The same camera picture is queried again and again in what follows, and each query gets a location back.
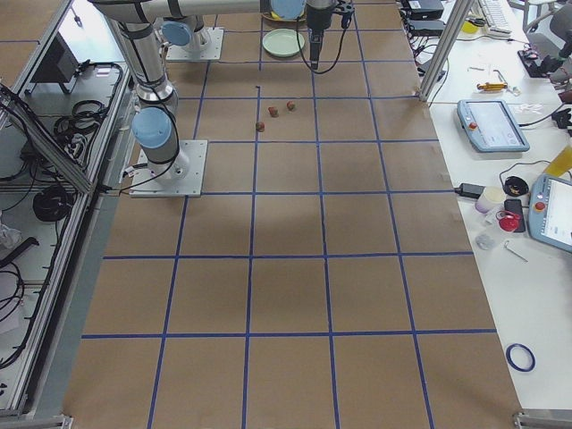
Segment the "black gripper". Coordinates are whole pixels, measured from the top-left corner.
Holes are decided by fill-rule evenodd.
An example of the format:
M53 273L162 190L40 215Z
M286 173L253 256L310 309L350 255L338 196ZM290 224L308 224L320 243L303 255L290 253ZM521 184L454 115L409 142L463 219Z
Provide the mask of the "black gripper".
M341 17L341 28L351 24L351 2L342 0L307 0L307 27L310 30L310 68L318 70L324 32L332 25L333 15Z

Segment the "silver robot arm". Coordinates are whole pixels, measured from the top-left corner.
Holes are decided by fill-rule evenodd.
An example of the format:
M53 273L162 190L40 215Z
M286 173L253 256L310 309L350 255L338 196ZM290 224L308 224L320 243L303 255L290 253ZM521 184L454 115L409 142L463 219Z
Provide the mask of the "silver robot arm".
M161 32L171 45L181 47L188 52L204 51L211 41L201 15L164 18Z
M194 31L202 29L202 17L209 14L269 13L286 20L298 21L306 16L309 29L309 58L304 61L314 74L326 74L330 69L318 69L324 33L332 24L333 15L341 17L346 30L354 15L349 1L94 1L92 3L114 28L115 40L134 72L136 92L144 108L158 106L174 120L178 96L168 80L165 61L159 54L154 23L161 18L177 26L194 20Z

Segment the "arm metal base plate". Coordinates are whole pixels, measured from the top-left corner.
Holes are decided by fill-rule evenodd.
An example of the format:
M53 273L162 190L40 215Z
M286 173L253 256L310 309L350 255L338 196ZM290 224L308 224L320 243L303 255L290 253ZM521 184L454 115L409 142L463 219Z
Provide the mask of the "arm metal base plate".
M176 29L164 27L163 33L169 48L168 62L206 62L221 58L224 29L204 27L193 31L187 26Z
M173 166L158 179L168 164L149 164L133 175L128 189L133 198L177 198L201 196L207 154L206 140L180 141L180 153Z

